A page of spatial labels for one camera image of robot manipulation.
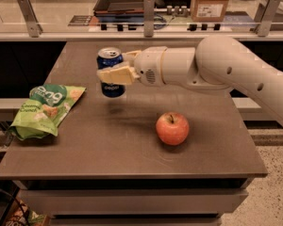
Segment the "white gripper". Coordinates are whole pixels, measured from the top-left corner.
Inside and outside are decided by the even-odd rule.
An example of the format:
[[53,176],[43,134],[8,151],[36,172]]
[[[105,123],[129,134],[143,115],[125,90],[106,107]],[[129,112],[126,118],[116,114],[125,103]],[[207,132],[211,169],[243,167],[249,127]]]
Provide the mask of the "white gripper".
[[161,63],[166,49],[166,46],[160,46],[122,53],[123,61],[127,61],[130,66],[114,66],[98,70],[97,76],[107,84],[132,85],[139,79],[145,86],[161,87],[164,85]]

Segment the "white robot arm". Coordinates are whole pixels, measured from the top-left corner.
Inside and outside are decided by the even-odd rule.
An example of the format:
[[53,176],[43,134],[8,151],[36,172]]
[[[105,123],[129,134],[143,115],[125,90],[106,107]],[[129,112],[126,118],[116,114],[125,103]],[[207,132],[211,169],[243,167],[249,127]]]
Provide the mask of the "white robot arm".
[[260,105],[283,126],[283,72],[239,41],[208,36],[195,47],[149,47],[123,54],[123,61],[97,71],[108,84],[180,86],[220,94],[235,89]]

